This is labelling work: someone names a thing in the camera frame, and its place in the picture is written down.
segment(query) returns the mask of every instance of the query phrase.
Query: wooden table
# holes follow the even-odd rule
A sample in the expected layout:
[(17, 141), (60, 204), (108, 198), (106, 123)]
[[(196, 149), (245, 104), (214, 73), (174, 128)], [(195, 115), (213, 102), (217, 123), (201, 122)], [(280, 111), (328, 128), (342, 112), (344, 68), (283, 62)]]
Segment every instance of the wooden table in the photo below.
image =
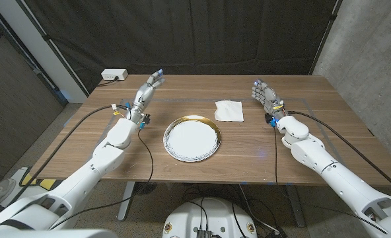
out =
[[(67, 132), (85, 114), (100, 106), (132, 102), (136, 90), (148, 75), (130, 75), (107, 87), (98, 87), (68, 125), (56, 137), (33, 167), (43, 163)], [(309, 113), (329, 124), (373, 163), (391, 177), (391, 156), (367, 127), (321, 76), (265, 75), (165, 75), (165, 84), (157, 89), (145, 113), (151, 123), (141, 132), (153, 154), (155, 182), (212, 182), (271, 184), (275, 182), (275, 141), (273, 128), (266, 124), (263, 106), (251, 98), (252, 83), (261, 78), (284, 99), (286, 110)], [(242, 101), (244, 122), (215, 122), (222, 134), (216, 153), (199, 163), (184, 163), (171, 157), (163, 146), (163, 134), (171, 122), (182, 116), (197, 114), (215, 120), (216, 100)], [(331, 131), (311, 119), (295, 115), (320, 138), (338, 161), (345, 164), (370, 185), (389, 185), (370, 165)], [(82, 166), (96, 144), (116, 123), (119, 116), (112, 110), (97, 112), (85, 120), (65, 142), (40, 174), (40, 178), (64, 179)], [(301, 165), (283, 146), (278, 136), (278, 181), (280, 184), (319, 185), (325, 182), (312, 170)], [(133, 135), (123, 163), (104, 179), (145, 181), (149, 178), (151, 160), (144, 145)]]

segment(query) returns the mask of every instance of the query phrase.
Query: white box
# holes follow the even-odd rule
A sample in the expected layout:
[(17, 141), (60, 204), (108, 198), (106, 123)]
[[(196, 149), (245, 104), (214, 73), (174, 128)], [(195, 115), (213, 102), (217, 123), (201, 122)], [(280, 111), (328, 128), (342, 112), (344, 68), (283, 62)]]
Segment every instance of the white box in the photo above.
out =
[(104, 80), (114, 80), (116, 76), (119, 77), (118, 80), (125, 80), (128, 76), (127, 69), (104, 69), (102, 72)]

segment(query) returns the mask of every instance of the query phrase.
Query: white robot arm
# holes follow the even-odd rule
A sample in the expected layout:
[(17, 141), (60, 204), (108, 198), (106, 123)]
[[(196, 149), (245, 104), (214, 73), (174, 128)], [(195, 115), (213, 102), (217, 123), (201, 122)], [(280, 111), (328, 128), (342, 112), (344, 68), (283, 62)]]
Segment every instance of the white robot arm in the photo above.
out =
[[(22, 198), (0, 213), (0, 231), (18, 229), (47, 230), (85, 207), (97, 182), (117, 168), (125, 158), (125, 150), (131, 143), (131, 134), (137, 125), (148, 118), (143, 114), (157, 87), (164, 83), (162, 70), (152, 74), (140, 87), (133, 106), (125, 118), (120, 118), (97, 145), (92, 158), (52, 191)], [(75, 216), (54, 229), (72, 228)]]
[(282, 142), (291, 149), (293, 157), (318, 173), (353, 210), (355, 215), (384, 231), (361, 221), (371, 237), (391, 236), (391, 196), (375, 190), (341, 163), (338, 163), (325, 150), (324, 144), (309, 134), (307, 126), (293, 116), (286, 115), (283, 101), (279, 103), (282, 107), (277, 108), (279, 106), (276, 100), (277, 96), (267, 84), (258, 79), (254, 85), (252, 96), (263, 104), (267, 113), (273, 116), (277, 129), (280, 133), (285, 134), (282, 137)]

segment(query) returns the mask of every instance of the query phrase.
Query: dark curtain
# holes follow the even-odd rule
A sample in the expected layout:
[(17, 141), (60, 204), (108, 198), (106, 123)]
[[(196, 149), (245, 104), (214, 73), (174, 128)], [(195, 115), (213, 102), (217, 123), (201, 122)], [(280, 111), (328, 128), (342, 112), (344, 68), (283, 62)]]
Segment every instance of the dark curtain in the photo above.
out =
[(90, 92), (105, 68), (308, 74), (335, 2), (26, 0)]

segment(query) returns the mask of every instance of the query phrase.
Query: white plate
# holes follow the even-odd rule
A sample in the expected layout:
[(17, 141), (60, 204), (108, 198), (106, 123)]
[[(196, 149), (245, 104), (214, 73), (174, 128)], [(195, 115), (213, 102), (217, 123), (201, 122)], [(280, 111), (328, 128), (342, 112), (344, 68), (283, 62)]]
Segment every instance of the white plate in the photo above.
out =
[(185, 116), (166, 129), (166, 151), (183, 162), (197, 162), (210, 157), (221, 143), (221, 133), (214, 122), (202, 116)]

